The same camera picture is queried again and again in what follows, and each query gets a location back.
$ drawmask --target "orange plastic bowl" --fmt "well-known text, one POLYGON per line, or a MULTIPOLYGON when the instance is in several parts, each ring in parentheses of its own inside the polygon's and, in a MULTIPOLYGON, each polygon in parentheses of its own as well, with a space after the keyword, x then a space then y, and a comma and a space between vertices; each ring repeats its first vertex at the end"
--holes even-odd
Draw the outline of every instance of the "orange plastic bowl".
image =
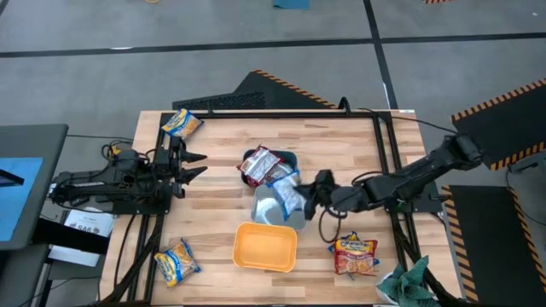
POLYGON ((242 223, 235 234, 236 266, 289 272, 296 264, 298 236, 291 227, 242 223))

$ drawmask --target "wooden tabletop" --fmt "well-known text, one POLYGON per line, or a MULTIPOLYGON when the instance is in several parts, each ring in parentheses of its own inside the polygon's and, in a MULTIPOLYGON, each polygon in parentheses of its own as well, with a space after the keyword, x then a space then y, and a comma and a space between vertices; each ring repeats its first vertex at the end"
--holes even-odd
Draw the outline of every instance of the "wooden tabletop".
MULTIPOLYGON (((141 112, 133 148, 146 152, 154 148, 161 111, 141 112)), ((413 113, 393 111, 397 116, 414 118, 413 113)), ((394 119, 403 164, 425 154, 416 122, 394 119)), ((249 222, 253 188, 241 181, 235 168, 242 155, 259 144, 294 152, 303 182, 311 182, 321 169, 332 169, 339 184, 365 171, 380 170, 374 128, 370 119, 207 119, 187 142, 188 151, 206 154, 208 159, 185 165, 207 165, 186 188, 186 198, 174 199, 166 216, 160 250, 183 237, 191 246, 202 268, 183 284, 167 289, 157 270, 152 304, 372 304, 380 300, 375 293, 377 277, 334 273, 334 260, 318 234, 318 214, 298 233, 296 265, 289 273, 245 269, 232 261, 237 226, 249 222)), ((120 217, 113 228, 101 293, 113 289, 113 272, 119 255, 128 216, 120 217)), ((444 225, 432 215, 414 214, 421 253, 429 255, 429 268, 453 295, 460 297, 456 272, 444 225)), ((336 221, 326 216, 325 235, 334 233, 336 221)), ((119 280, 133 263, 140 217, 135 219, 121 257, 119 280)), ((357 231, 361 240, 378 240, 375 256, 380 275, 398 263, 389 217, 383 210, 349 214, 341 224, 341 234, 357 231)), ((142 267, 136 298, 143 297, 148 264, 142 267)))

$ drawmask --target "red snack bag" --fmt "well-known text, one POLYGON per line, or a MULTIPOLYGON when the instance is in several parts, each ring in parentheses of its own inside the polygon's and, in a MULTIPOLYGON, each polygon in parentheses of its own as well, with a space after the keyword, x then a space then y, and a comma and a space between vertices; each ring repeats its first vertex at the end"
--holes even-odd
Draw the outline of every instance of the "red snack bag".
POLYGON ((247 177, 248 185, 256 187, 262 184, 267 173, 281 162, 280 157, 260 145, 250 157, 237 166, 237 169, 247 177))
POLYGON ((377 276, 374 272, 375 248, 377 240, 336 240, 335 274, 377 276))

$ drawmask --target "hazard tape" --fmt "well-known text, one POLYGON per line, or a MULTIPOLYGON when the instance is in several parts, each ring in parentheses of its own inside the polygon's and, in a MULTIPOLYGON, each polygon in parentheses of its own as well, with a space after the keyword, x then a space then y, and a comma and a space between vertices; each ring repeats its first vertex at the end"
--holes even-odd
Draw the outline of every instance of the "hazard tape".
POLYGON ((517 161, 525 158, 526 156, 536 154, 539 151, 544 150, 544 142, 540 142, 539 144, 535 144, 525 150, 521 150, 519 153, 514 153, 509 157, 506 157, 505 159, 502 159, 498 162, 491 163, 491 170, 496 171, 502 169, 504 166, 512 165, 516 163, 517 161))
POLYGON ((330 107, 330 108, 337 108, 337 106, 334 105, 332 102, 329 102, 326 99, 322 99, 319 96, 313 95, 312 93, 308 92, 307 90, 302 90, 301 88, 297 87, 296 85, 290 84, 289 82, 284 81, 284 80, 282 80, 280 78, 277 78, 277 77, 273 76, 270 73, 264 72, 263 70, 260 70, 260 69, 253 69, 253 72, 258 73, 258 74, 260 74, 260 75, 262 75, 262 76, 264 76, 266 78, 269 78, 269 79, 277 82, 280 85, 286 86, 290 90, 294 90, 295 92, 297 92, 297 93, 299 93, 299 94, 301 94, 303 96, 307 96, 308 98, 311 98, 312 100, 314 100, 314 101, 316 101, 318 103, 321 103, 324 106, 327 106, 327 107, 330 107))
POLYGON ((493 99, 490 99, 488 101, 485 101, 485 102, 482 102, 480 103, 479 105, 476 105, 476 106, 473 106, 473 107, 470 107, 462 112, 459 112, 459 113, 455 113, 453 115, 451 115, 451 121, 454 121, 456 122, 457 120, 459 119, 464 119, 466 118, 467 116, 471 116, 475 113, 478 113, 480 111, 483 111, 485 110, 486 108, 488 107, 493 107, 499 103, 502 103, 502 102, 505 102, 507 100, 510 100, 516 96, 519 96, 523 93, 526 93, 530 90, 534 90, 538 87, 541 87, 543 85, 546 85, 546 78, 542 78, 536 82, 531 82, 529 83, 528 85, 525 85, 525 86, 522 86, 516 90, 510 90, 508 93, 506 94, 502 94, 500 96, 497 96, 493 99))
POLYGON ((436 4, 436 3, 446 3, 446 2, 452 2, 455 0, 423 0, 425 4, 436 4))
POLYGON ((527 221, 524 217, 523 210, 521 209, 520 200, 518 199, 518 195, 515 193, 515 190, 513 188, 507 188, 510 193, 512 193, 512 197, 514 198, 514 207, 517 211, 518 219, 521 223, 521 228, 523 229, 523 235, 526 238, 527 246, 529 247, 529 252, 531 252, 531 257, 535 262, 535 267, 538 271, 538 278, 543 283, 543 289, 546 293, 546 275, 544 274, 543 266, 541 265, 540 258, 538 257, 537 248, 535 247, 535 244, 532 242, 532 236, 531 231, 529 231, 529 227, 527 227, 527 221))
POLYGON ((477 303, 478 294, 476 294, 476 284, 474 283, 472 272, 470 270, 467 249, 464 246, 461 225, 459 224, 459 218, 457 217, 457 211, 455 208, 455 203, 453 202, 453 194, 451 193, 450 187, 443 186, 442 194, 449 196, 449 199, 446 200, 444 204, 450 225, 451 237, 453 238, 453 245, 455 247, 457 263, 459 265, 459 272, 461 273, 462 287, 464 288, 464 293, 467 300, 469 302, 477 303))
MULTIPOLYGON (((503 103, 505 101, 508 101, 512 98, 515 98, 516 96, 519 96, 521 94, 524 94, 528 91, 534 90, 536 88, 539 88, 541 86, 546 85, 546 78, 539 79, 538 81, 531 82, 527 85, 524 85, 516 90, 510 90, 506 94, 502 94, 500 96, 497 96, 493 99, 490 99, 488 101, 482 102, 479 105, 470 107, 466 110, 463 110, 462 112, 455 113, 451 115, 451 121, 456 122, 457 120, 464 119, 468 116, 472 116, 480 111, 486 110, 488 107, 494 107, 500 103, 503 103)), ((514 164, 515 162, 525 158, 528 155, 537 153, 539 151, 544 150, 545 144, 544 142, 540 142, 538 144, 534 144, 530 146, 527 149, 521 150, 518 153, 513 153, 509 155, 508 157, 501 159, 500 161, 491 163, 491 169, 493 171, 500 170, 504 166, 508 166, 511 164, 514 164)))

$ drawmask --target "snack bag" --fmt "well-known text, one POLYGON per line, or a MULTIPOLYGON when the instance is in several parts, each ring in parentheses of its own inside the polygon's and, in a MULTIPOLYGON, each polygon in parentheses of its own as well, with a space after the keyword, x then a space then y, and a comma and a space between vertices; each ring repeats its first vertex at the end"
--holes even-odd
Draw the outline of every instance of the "snack bag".
MULTIPOLYGON (((360 240, 360 238, 358 238, 358 234, 355 231, 352 231, 350 235, 346 235, 344 237, 341 237, 340 239, 342 239, 342 240, 360 240)), ((328 250, 330 252, 335 252, 335 242, 331 246, 328 246, 328 250)))
POLYGON ((168 287, 176 286, 188 276, 201 271, 193 259, 188 243, 183 239, 180 241, 182 243, 176 244, 165 252, 158 252, 154 256, 168 287))
POLYGON ((374 271, 375 248, 377 240, 336 240, 335 273, 377 276, 374 271))
POLYGON ((271 169, 270 172, 265 175, 265 181, 266 182, 274 182, 277 179, 281 179, 284 176, 292 173, 294 170, 292 169, 292 166, 285 164, 285 163, 279 163, 271 169))
POLYGON ((238 165, 239 171, 247 176, 248 184, 252 187, 257 187, 265 180, 265 175, 273 169, 275 165, 282 162, 280 157, 277 157, 268 148, 258 146, 250 157, 246 158, 242 164, 238 165))
POLYGON ((293 188, 299 184, 299 171, 293 171, 292 173, 284 176, 281 179, 277 179, 272 183, 268 183, 267 186, 273 188, 276 200, 279 202, 282 208, 282 215, 284 220, 288 220, 292 212, 303 210, 305 205, 305 197, 296 192, 293 188))
POLYGON ((180 136, 185 140, 197 128, 203 124, 203 121, 196 118, 186 109, 180 109, 174 116, 161 127, 169 136, 180 136))

